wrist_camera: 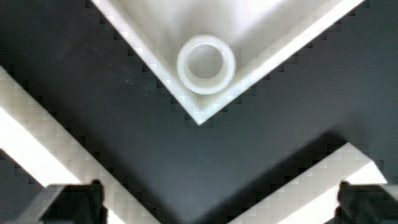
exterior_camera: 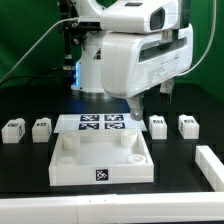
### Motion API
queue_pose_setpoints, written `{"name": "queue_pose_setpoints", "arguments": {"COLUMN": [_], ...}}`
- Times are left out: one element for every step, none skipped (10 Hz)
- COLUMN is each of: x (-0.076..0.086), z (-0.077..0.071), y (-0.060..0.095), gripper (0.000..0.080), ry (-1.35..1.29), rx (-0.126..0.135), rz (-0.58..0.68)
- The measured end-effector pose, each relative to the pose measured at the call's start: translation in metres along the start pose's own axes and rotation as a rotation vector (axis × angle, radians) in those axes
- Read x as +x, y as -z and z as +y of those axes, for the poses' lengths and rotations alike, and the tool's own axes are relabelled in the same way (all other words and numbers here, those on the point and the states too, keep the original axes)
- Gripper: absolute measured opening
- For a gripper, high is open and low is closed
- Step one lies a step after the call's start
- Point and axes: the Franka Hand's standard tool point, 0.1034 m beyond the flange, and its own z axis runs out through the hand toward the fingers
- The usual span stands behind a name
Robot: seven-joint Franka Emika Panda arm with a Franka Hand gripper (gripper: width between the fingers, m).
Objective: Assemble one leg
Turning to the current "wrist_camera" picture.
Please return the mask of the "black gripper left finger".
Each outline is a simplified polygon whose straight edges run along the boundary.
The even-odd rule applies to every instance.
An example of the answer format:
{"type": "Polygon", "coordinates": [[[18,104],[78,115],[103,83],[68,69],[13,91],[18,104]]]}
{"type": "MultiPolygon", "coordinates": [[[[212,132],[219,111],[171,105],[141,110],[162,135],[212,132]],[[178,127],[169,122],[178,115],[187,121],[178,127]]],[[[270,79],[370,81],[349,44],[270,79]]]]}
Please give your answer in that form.
{"type": "Polygon", "coordinates": [[[107,224],[105,188],[89,184],[50,185],[20,215],[22,224],[107,224]]]}

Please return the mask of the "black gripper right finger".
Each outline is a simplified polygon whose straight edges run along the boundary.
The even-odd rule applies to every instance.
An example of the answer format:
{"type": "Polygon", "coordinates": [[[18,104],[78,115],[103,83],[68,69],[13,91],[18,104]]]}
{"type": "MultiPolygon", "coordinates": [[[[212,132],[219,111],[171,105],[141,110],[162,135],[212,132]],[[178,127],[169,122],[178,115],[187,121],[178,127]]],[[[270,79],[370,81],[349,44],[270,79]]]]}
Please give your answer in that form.
{"type": "Polygon", "coordinates": [[[398,224],[398,185],[341,182],[334,224],[398,224]]]}

